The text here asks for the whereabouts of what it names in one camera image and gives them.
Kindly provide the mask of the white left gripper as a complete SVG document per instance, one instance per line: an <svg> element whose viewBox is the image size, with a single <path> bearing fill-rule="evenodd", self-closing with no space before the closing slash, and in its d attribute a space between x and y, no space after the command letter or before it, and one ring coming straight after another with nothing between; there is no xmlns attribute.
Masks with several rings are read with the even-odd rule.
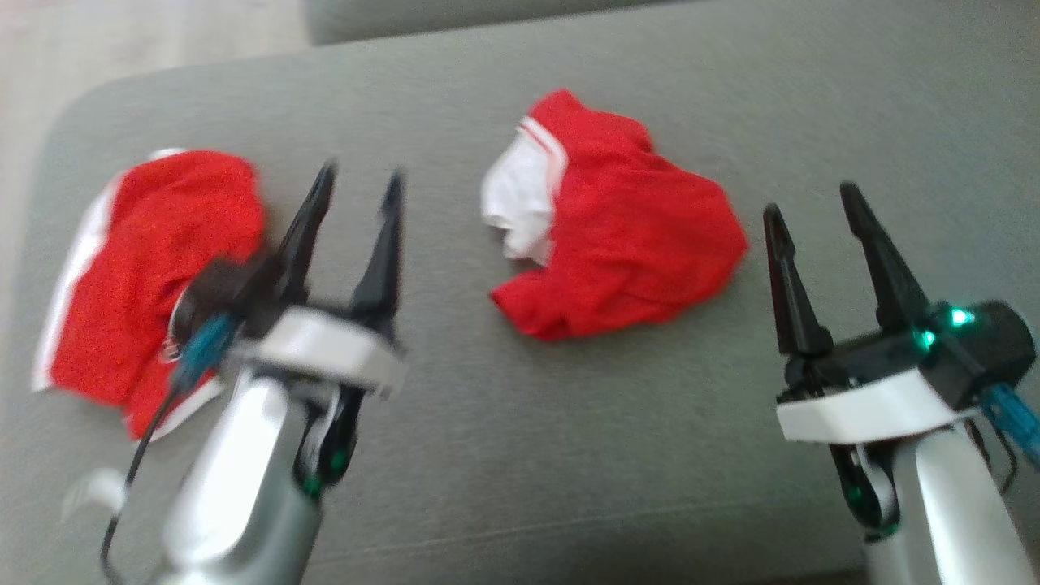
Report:
<svg viewBox="0 0 1040 585"><path fill-rule="evenodd" d="M320 167L281 244L267 259L270 287L263 304L267 314L308 300L310 264L337 173L335 160ZM395 334L400 304L404 192L405 172L397 169L383 196L383 225L368 266L350 297L350 315L357 323L314 308L287 308L263 338L248 345L248 362L312 375L381 397L401 391L408 364L401 350L385 336Z"/></svg>

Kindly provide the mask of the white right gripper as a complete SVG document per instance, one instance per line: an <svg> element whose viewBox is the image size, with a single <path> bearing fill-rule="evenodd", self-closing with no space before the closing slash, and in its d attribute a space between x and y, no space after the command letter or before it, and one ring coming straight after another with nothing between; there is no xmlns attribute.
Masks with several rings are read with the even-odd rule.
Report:
<svg viewBox="0 0 1040 585"><path fill-rule="evenodd" d="M940 342L911 328L931 302L887 230L854 182L842 182L848 226L868 263L881 332L834 347L796 270L795 243L776 203L764 209L773 316L780 354L791 357L776 415L785 440L868 444L943 428L977 413L969 402L940 392L926 377Z"/></svg>

